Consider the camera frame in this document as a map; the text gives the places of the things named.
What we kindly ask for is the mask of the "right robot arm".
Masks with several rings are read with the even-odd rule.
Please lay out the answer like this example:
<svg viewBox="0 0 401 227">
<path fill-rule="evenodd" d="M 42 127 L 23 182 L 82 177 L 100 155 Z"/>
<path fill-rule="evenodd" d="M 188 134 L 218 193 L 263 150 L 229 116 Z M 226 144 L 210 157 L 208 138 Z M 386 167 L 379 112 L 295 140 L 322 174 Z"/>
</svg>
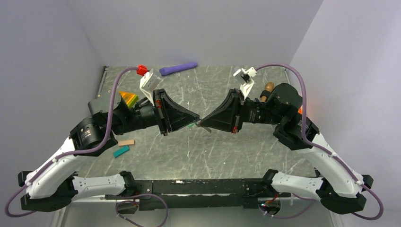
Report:
<svg viewBox="0 0 401 227">
<path fill-rule="evenodd" d="M 259 196 L 292 193 L 319 201 L 338 214 L 362 211 L 366 204 L 362 192 L 371 188 L 372 177 L 355 173 L 341 162 L 318 127 L 310 119 L 302 120 L 301 105 L 302 97 L 287 83 L 267 83 L 255 100 L 231 89 L 222 104 L 202 119 L 200 125 L 231 133 L 239 132 L 244 123 L 273 125 L 273 136 L 320 173 L 316 177 L 300 177 L 270 169 L 261 180 Z"/>
</svg>

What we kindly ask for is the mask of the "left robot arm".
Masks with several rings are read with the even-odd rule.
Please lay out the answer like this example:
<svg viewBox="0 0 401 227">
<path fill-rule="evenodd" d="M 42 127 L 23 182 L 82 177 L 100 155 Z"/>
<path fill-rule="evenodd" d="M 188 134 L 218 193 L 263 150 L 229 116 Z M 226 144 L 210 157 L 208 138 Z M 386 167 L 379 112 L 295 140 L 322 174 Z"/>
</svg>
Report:
<svg viewBox="0 0 401 227">
<path fill-rule="evenodd" d="M 91 115 L 71 131 L 60 149 L 49 158 L 46 169 L 22 171 L 20 186 L 27 184 L 21 197 L 22 210 L 52 212 L 72 201 L 97 195 L 131 198 L 139 193 L 129 171 L 106 177 L 78 177 L 77 170 L 85 162 L 100 156 L 117 145 L 117 135 L 157 126 L 164 136 L 200 120 L 200 116 L 174 102 L 163 89 L 153 91 L 133 107 L 117 95 L 113 104 L 111 130 L 107 131 L 109 101 L 106 93 L 88 103 Z"/>
</svg>

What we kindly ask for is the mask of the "green key tag keyring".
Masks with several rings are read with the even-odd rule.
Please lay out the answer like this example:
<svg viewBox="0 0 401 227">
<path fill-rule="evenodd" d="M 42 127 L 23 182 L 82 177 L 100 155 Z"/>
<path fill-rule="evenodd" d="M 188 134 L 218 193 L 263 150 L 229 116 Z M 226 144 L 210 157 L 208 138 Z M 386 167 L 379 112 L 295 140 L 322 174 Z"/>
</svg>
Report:
<svg viewBox="0 0 401 227">
<path fill-rule="evenodd" d="M 193 127 L 198 127 L 198 128 L 203 128 L 205 129 L 207 132 L 212 133 L 212 130 L 208 127 L 204 127 L 200 125 L 200 122 L 195 122 L 195 123 L 191 123 L 187 126 L 188 129 L 191 129 Z"/>
</svg>

